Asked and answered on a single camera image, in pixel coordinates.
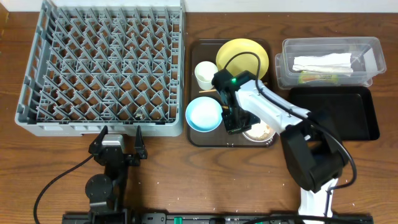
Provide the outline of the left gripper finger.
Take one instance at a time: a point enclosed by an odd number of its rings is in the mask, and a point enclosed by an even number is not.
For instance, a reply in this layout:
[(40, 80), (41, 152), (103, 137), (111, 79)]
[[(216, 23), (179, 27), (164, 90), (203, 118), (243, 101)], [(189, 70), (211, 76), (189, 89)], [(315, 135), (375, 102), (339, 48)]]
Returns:
[(136, 138), (135, 138), (135, 142), (134, 142), (134, 149), (136, 151), (136, 153), (139, 156), (146, 156), (147, 155), (147, 150), (146, 147), (144, 145), (144, 141), (142, 138), (142, 132), (141, 132), (141, 127), (138, 126), (137, 130), (136, 130)]
[(100, 146), (102, 145), (102, 140), (108, 134), (108, 127), (104, 126), (99, 135), (94, 139), (90, 146)]

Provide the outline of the pink white bowl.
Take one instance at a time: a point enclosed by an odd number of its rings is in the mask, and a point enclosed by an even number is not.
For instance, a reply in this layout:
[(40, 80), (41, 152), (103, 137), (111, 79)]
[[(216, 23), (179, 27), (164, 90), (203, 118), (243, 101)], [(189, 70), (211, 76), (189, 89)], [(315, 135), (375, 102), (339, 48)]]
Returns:
[(276, 132), (263, 120), (260, 123), (253, 124), (251, 128), (243, 132), (243, 136), (252, 142), (266, 142), (273, 140)]

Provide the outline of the light blue bowl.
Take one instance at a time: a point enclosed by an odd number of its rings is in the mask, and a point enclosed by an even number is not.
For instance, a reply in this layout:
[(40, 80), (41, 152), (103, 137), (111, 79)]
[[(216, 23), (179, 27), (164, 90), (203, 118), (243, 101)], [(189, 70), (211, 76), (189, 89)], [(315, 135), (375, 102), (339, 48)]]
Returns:
[(207, 133), (215, 130), (221, 124), (222, 112), (221, 105), (214, 98), (201, 96), (189, 102), (185, 111), (185, 119), (192, 129)]

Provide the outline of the white plastic cup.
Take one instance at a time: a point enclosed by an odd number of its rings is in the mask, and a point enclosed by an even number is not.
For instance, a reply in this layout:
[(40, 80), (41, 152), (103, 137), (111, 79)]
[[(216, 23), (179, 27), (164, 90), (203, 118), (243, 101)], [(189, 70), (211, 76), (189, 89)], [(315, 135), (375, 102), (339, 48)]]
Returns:
[(194, 70), (195, 78), (202, 90), (210, 90), (213, 88), (211, 81), (214, 74), (218, 72), (217, 66), (213, 62), (200, 62)]

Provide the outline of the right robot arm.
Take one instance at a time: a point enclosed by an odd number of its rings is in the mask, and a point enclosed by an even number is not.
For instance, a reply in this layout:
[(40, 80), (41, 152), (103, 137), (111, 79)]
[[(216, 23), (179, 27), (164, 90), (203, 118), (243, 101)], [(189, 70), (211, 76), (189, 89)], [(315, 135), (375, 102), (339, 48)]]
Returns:
[(288, 171), (301, 188), (296, 219), (330, 221), (334, 191), (353, 185), (358, 174), (332, 118), (284, 100), (258, 73), (245, 70), (233, 76), (223, 67), (211, 82), (228, 108), (221, 114), (228, 134), (243, 133), (263, 121), (280, 136)]

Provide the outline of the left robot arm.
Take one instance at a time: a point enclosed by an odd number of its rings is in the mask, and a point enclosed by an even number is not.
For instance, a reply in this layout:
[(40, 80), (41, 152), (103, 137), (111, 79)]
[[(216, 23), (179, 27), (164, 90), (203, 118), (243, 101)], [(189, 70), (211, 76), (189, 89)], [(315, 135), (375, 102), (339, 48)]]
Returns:
[(92, 176), (85, 186), (90, 223), (131, 223), (131, 213), (123, 207), (123, 201), (128, 169), (140, 166), (148, 157), (141, 128), (136, 130), (134, 150), (126, 152), (123, 136), (108, 133), (106, 126), (90, 144), (88, 152), (104, 167), (104, 172)]

